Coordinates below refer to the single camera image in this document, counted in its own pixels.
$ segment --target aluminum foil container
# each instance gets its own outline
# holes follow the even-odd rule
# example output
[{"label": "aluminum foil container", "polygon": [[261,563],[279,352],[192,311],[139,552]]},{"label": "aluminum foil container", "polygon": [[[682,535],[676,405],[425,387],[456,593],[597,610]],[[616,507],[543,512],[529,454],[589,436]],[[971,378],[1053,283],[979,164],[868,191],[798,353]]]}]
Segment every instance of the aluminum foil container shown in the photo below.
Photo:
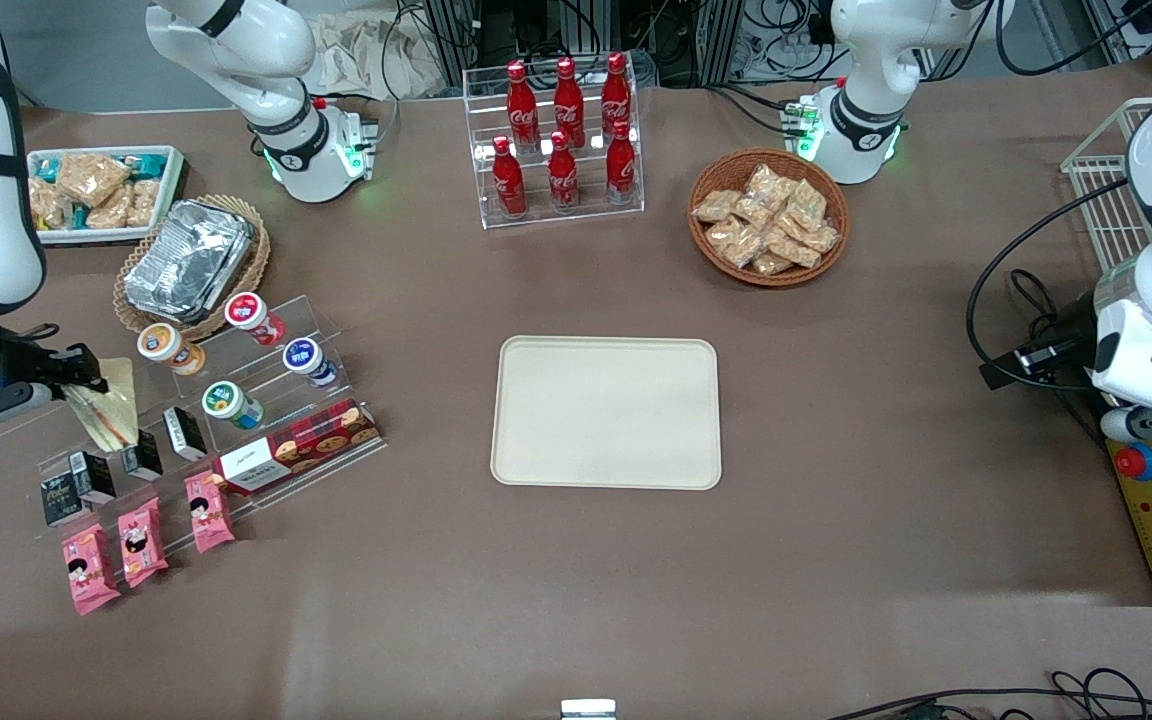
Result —
[{"label": "aluminum foil container", "polygon": [[128,302],[177,323],[200,323],[229,290],[255,234],[228,210],[175,202],[154,244],[127,274]]}]

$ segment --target white cloth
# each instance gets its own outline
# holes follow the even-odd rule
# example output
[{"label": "white cloth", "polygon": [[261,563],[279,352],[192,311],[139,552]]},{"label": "white cloth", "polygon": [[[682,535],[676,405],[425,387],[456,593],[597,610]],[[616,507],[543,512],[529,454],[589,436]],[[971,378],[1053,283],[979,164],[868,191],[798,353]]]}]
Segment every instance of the white cloth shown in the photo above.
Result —
[{"label": "white cloth", "polygon": [[[393,97],[381,79],[380,54],[396,12],[366,8],[308,18],[323,59],[320,83],[326,92],[361,92],[380,100]],[[417,14],[424,18],[424,10],[404,13],[384,47],[385,78],[401,100],[447,88],[434,54],[434,38],[412,17]]]}]

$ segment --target acrylic display rack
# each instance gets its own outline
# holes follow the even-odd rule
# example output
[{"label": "acrylic display rack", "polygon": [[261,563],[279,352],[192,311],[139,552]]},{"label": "acrylic display rack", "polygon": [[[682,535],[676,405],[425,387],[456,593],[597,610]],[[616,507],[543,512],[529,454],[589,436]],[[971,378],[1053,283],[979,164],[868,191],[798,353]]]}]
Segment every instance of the acrylic display rack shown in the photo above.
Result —
[{"label": "acrylic display rack", "polygon": [[[143,480],[123,473],[122,460],[116,454],[111,456],[99,450],[65,402],[52,402],[44,414],[0,433],[0,488],[3,488],[5,500],[1,505],[8,511],[10,525],[24,528],[26,536],[22,539],[54,541],[59,559],[59,544],[65,538],[90,526],[97,520],[105,526],[106,535],[115,538],[118,516],[141,506],[151,497],[157,497],[164,550],[168,556],[173,555],[192,544],[194,533],[184,492],[184,479],[189,475],[206,470],[211,460],[218,455],[268,434],[271,430],[305,418],[340,400],[355,397],[358,406],[365,406],[349,382],[346,367],[340,363],[340,356],[333,346],[332,341],[340,334],[335,325],[316,313],[314,306],[305,296],[285,302],[271,311],[287,324],[287,334],[276,347],[257,344],[245,332],[228,329],[200,343],[207,351],[207,361],[197,376],[179,377],[165,365],[141,362],[141,367],[136,370],[137,409],[141,411],[141,429],[154,434],[159,456],[162,458],[164,471],[159,479]],[[294,338],[313,338],[319,342],[324,355],[338,365],[338,380],[328,387],[316,388],[310,387],[305,377],[288,372],[283,366],[282,350],[285,341]],[[236,382],[248,395],[260,401],[265,418],[258,429],[238,430],[228,420],[212,419],[202,411],[202,395],[210,384],[220,379]],[[205,460],[189,462],[172,450],[162,423],[162,411],[170,406],[182,407],[198,420],[207,442],[209,455]],[[230,516],[236,521],[242,520],[253,511],[282,502],[381,447],[384,439],[378,437],[342,452],[304,473],[294,475],[268,491],[250,497],[230,493]],[[76,450],[91,452],[109,461],[118,498],[52,529],[44,523],[38,484],[68,470],[69,454]],[[116,561],[115,550],[111,551],[111,556],[115,559],[114,564],[119,566],[119,574],[122,574],[122,564]]]},{"label": "acrylic display rack", "polygon": [[558,61],[538,60],[526,65],[526,82],[531,83],[536,94],[541,151],[538,156],[518,156],[517,149],[514,149],[518,164],[522,165],[522,183],[526,190],[526,214],[516,220],[506,218],[500,209],[492,177],[492,161],[495,158],[492,138],[498,135],[513,138],[506,111],[506,91],[509,86],[506,68],[465,70],[465,122],[470,131],[470,160],[473,164],[473,182],[479,192],[479,214],[483,217],[484,228],[643,211],[643,135],[632,54],[626,54],[626,77],[630,83],[630,142],[635,154],[635,197],[628,205],[613,205],[607,200],[607,142],[602,137],[602,83],[607,79],[607,60],[605,56],[577,56],[575,60],[576,82],[585,100],[585,146],[573,150],[579,205],[563,214],[556,213],[550,205],[548,160],[550,152],[553,151],[550,132],[558,128],[553,111]]},{"label": "acrylic display rack", "polygon": [[[1076,195],[1092,192],[1126,177],[1126,146],[1151,108],[1152,97],[1135,97],[1120,105],[1061,162],[1060,169],[1069,176]],[[1152,228],[1144,220],[1132,191],[1126,187],[1084,202],[1079,211],[1087,222],[1102,272],[1134,258],[1152,242]]]}]

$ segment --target yogurt cup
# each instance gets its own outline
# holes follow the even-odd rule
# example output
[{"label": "yogurt cup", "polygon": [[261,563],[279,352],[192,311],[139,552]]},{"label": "yogurt cup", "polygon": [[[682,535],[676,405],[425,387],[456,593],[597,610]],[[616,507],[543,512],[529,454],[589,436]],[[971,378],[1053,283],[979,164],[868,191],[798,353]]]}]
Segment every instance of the yogurt cup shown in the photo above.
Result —
[{"label": "yogurt cup", "polygon": [[225,319],[262,344],[274,344],[287,333],[283,319],[271,313],[270,305],[255,291],[240,291],[230,297],[225,304]]},{"label": "yogurt cup", "polygon": [[311,338],[296,338],[283,350],[283,365],[294,374],[305,377],[312,387],[326,387],[338,379],[338,366],[323,354]]},{"label": "yogurt cup", "polygon": [[219,420],[228,420],[236,429],[250,430],[260,425],[265,409],[255,397],[249,397],[234,382],[212,382],[202,396],[202,411]]},{"label": "yogurt cup", "polygon": [[207,353],[204,348],[187,342],[180,331],[166,323],[154,323],[136,338],[136,348],[146,361],[162,363],[179,376],[191,376],[202,370]]}]

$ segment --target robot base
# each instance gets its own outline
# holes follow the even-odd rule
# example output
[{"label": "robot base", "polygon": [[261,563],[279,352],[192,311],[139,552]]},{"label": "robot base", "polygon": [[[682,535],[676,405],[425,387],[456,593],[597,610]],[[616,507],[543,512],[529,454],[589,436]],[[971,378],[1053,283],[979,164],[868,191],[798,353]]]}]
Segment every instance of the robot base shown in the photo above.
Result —
[{"label": "robot base", "polygon": [[882,168],[882,164],[890,152],[892,143],[896,142],[899,132],[892,132],[886,141],[878,132],[874,132],[873,136],[865,136],[861,138],[861,145],[865,145],[869,137],[873,137],[874,145],[870,146],[870,150],[856,150],[851,138],[842,135],[838,129],[829,111],[833,97],[836,94],[838,88],[825,88],[817,94],[817,106],[820,108],[820,128],[814,143],[813,161],[840,184],[865,182],[867,179],[877,176],[878,169]]},{"label": "robot base", "polygon": [[334,200],[353,183],[371,179],[376,160],[376,124],[362,124],[355,113],[329,106],[320,109],[328,122],[328,141],[317,151],[306,167],[291,170],[280,168],[266,152],[274,179],[301,202]]}]

